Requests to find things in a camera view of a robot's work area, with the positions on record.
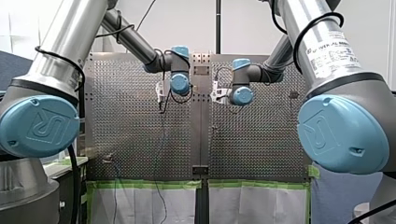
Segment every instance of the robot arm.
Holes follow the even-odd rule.
[[[75,94],[79,76],[101,24],[109,31],[129,25],[112,9],[114,0],[63,0],[28,74],[15,77],[0,103],[0,156],[43,158],[65,150],[78,135]],[[189,51],[156,51],[134,30],[120,42],[150,73],[171,71],[171,90],[190,90]]]
[[[119,11],[111,9],[106,13],[102,25],[111,33],[129,26],[129,23],[120,15]],[[114,36],[144,64],[147,72],[158,73],[170,71],[170,88],[172,92],[182,96],[189,94],[189,49],[183,46],[175,46],[165,53],[157,53],[134,29],[124,30]]]
[[[364,70],[332,10],[339,0],[271,1],[287,28],[269,62],[279,68],[291,57],[309,89],[298,133],[307,155],[337,173],[394,172],[396,101],[384,79]],[[250,82],[276,82],[282,74],[247,59],[233,62],[231,104],[253,100]]]

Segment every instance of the metal stand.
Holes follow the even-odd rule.
[[[212,80],[210,74],[210,54],[194,54],[192,55],[192,77],[191,83],[196,88],[191,99],[191,109],[201,111],[201,113],[194,113],[194,118],[191,118],[193,141],[197,144],[192,144],[193,147],[198,147],[194,152],[199,152],[192,162],[192,177],[196,180],[201,180],[202,186],[196,191],[195,203],[195,224],[209,223],[209,120],[210,120],[210,92],[212,88]]]
[[[0,162],[1,223],[56,224],[59,184],[48,181],[39,159]]]

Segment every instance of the logo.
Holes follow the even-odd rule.
[[[70,118],[65,115],[45,108],[39,109],[36,112],[27,138],[58,145],[62,143],[69,122]]]
[[[323,111],[303,124],[303,131],[312,150],[316,155],[322,154],[336,147],[337,143],[329,122]]]

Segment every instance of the white wall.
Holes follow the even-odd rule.
[[[0,50],[33,59],[62,0],[0,0]],[[102,50],[102,40],[92,47]]]
[[[396,1],[392,1],[391,13],[388,81],[390,87],[396,91]]]
[[[0,0],[0,50],[33,59],[62,0]],[[120,0],[117,8],[138,24],[151,0]],[[169,49],[186,45],[191,51],[215,51],[215,0],[158,0],[139,33],[150,45]],[[364,68],[392,78],[395,19],[393,0],[343,0],[337,9],[346,18],[344,31]],[[267,3],[257,0],[222,1],[222,53],[269,54],[281,33],[271,20]],[[95,41],[94,51],[125,52],[113,37]]]
[[[120,0],[118,9],[130,23],[138,23],[151,0]],[[157,1],[140,34],[154,48],[186,45],[191,51],[215,51],[215,0]],[[389,79],[392,0],[344,0],[337,11],[361,64]],[[269,54],[281,33],[271,20],[267,3],[257,0],[222,1],[222,53]],[[105,51],[124,52],[111,38]]]

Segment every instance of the cable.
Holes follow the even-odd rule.
[[[379,207],[377,207],[377,208],[375,208],[375,209],[373,209],[373,210],[371,210],[371,211],[369,211],[367,213],[364,213],[363,215],[354,218],[352,221],[348,222],[347,224],[359,224],[365,218],[371,217],[371,216],[373,216],[373,215],[375,215],[375,214],[377,214],[379,212],[382,212],[382,211],[384,211],[384,210],[386,210],[386,209],[388,209],[388,208],[390,208],[390,207],[392,207],[394,205],[396,205],[396,200],[393,200],[393,201],[391,201],[389,203],[385,203],[385,204],[383,204],[383,205],[381,205],[381,206],[379,206]]]
[[[64,56],[61,56],[57,53],[54,52],[49,52],[49,51],[45,51],[43,49],[41,49],[40,46],[35,47],[35,51],[42,53],[42,54],[48,54],[49,56],[52,56],[54,58],[58,58],[61,59],[67,63],[70,63],[77,71],[78,73],[81,75],[81,82],[79,82],[78,87],[75,89],[75,91],[79,91],[85,84],[85,74],[84,71],[82,70],[82,68],[76,64],[75,62],[73,62],[72,60],[65,58]]]
[[[152,6],[154,5],[154,3],[155,3],[156,1],[157,1],[157,0],[152,0],[151,4],[150,4],[149,7],[148,7],[148,10],[146,11],[146,14],[143,16],[142,20],[139,22],[139,25],[137,26],[136,31],[139,31],[140,26],[142,25],[143,21],[145,20],[145,18],[147,17],[147,15],[149,14],[149,12],[151,11],[151,8],[152,8]]]
[[[191,97],[192,97],[192,94],[193,94],[193,86],[190,84],[190,96],[187,98],[187,99],[185,99],[185,100],[183,100],[183,101],[178,101],[176,98],[175,98],[175,96],[174,96],[174,94],[171,92],[171,91],[169,91],[170,92],[170,94],[171,94],[171,97],[172,97],[172,100],[173,101],[175,101],[176,103],[178,103],[178,104],[180,104],[180,105],[183,105],[183,104],[186,104],[190,99],[191,99]]]
[[[233,72],[233,69],[231,69],[231,68],[229,68],[229,67],[220,67],[220,68],[216,71],[216,74],[215,74],[215,77],[214,77],[215,81],[218,81],[218,80],[219,80],[219,72],[220,72],[222,69],[228,70],[228,71],[231,72],[231,73]]]
[[[120,178],[120,168],[119,166],[114,162],[114,158],[113,161],[111,162],[114,166],[114,169],[116,170],[116,179],[114,180],[114,215],[113,215],[113,224],[116,223],[116,217],[117,217],[117,210],[118,210],[118,201],[117,201],[117,180],[119,180],[121,182],[121,178]]]
[[[79,171],[75,151],[73,145],[67,148],[70,156],[70,162],[72,164],[73,174],[73,208],[70,223],[77,223],[78,220],[78,208],[79,208]]]
[[[177,53],[174,52],[173,50],[168,49],[168,50],[166,50],[165,52],[162,52],[160,49],[154,49],[154,50],[155,50],[155,51],[158,51],[158,52],[160,53],[160,56],[163,58],[163,61],[162,61],[162,62],[161,62],[161,60],[160,60],[160,67],[161,67],[161,69],[163,70],[163,80],[165,80],[166,61],[165,61],[165,55],[164,55],[164,54],[166,54],[166,53],[169,53],[169,52],[170,52],[170,53],[173,53],[173,54],[177,55],[177,57],[179,57],[180,59],[182,59],[182,60],[189,66],[189,70],[190,70],[190,67],[191,67],[191,66],[190,66],[189,60],[187,60],[187,59],[184,58],[183,56],[177,54]],[[168,95],[167,95],[167,97],[166,97],[165,109],[164,109],[164,111],[161,112],[161,114],[164,114],[165,111],[166,111],[166,107],[167,107],[168,101],[169,101],[169,96],[171,96],[172,99],[173,99],[176,103],[178,103],[178,104],[180,104],[180,105],[186,104],[186,103],[191,99],[192,94],[193,94],[193,86],[192,86],[191,84],[190,84],[190,88],[191,88],[191,90],[190,90],[190,96],[189,96],[186,100],[184,100],[184,101],[178,101],[178,100],[175,98],[175,95],[172,93],[172,91],[169,90]]]
[[[166,137],[166,130],[165,130],[165,120],[166,120],[166,106],[167,106],[167,102],[169,100],[169,94],[171,91],[169,91],[168,93],[168,97],[166,99],[166,103],[165,103],[165,110],[163,111],[163,113],[161,114],[161,125],[163,128],[163,139],[161,141],[161,147],[158,149],[156,156],[155,156],[155,162],[154,162],[154,172],[153,172],[153,179],[154,179],[154,184],[155,184],[155,188],[157,189],[157,192],[161,198],[161,200],[163,201],[163,209],[165,210],[165,216],[163,218],[163,221],[161,221],[161,224],[163,224],[165,222],[165,220],[168,218],[168,209],[166,207],[166,202],[165,199],[163,198],[163,196],[161,195],[161,191],[160,188],[158,187],[158,183],[157,183],[157,169],[158,169],[158,159],[161,155],[161,153],[163,152],[163,148],[165,145],[165,137]]]
[[[313,28],[314,26],[316,26],[318,23],[320,23],[321,21],[323,21],[324,19],[327,19],[328,17],[337,17],[338,19],[340,19],[340,27],[342,27],[344,25],[344,17],[343,15],[341,15],[338,12],[327,12],[315,19],[313,19],[311,22],[309,22],[306,27],[300,32],[300,34],[298,35],[296,42],[294,44],[294,50],[293,50],[293,60],[294,60],[294,64],[297,68],[297,70],[302,73],[303,71],[301,70],[300,65],[298,64],[298,50],[299,47],[301,45],[301,43],[303,42],[303,38],[306,35],[306,33],[308,33],[308,31]]]
[[[283,34],[287,35],[288,32],[287,32],[285,29],[283,29],[283,28],[279,25],[279,23],[277,23],[276,14],[275,14],[275,0],[273,0],[272,3],[271,3],[271,15],[272,15],[272,19],[273,19],[273,22],[274,22],[274,25],[276,26],[276,28],[277,28],[280,32],[282,32]]]
[[[105,37],[105,36],[109,36],[109,35],[117,35],[117,34],[121,33],[122,31],[127,30],[127,29],[129,29],[131,27],[133,27],[133,29],[134,29],[134,25],[133,24],[129,24],[129,25],[125,26],[124,28],[121,28],[121,29],[116,30],[114,32],[107,33],[107,34],[104,34],[104,35],[97,35],[96,38]]]

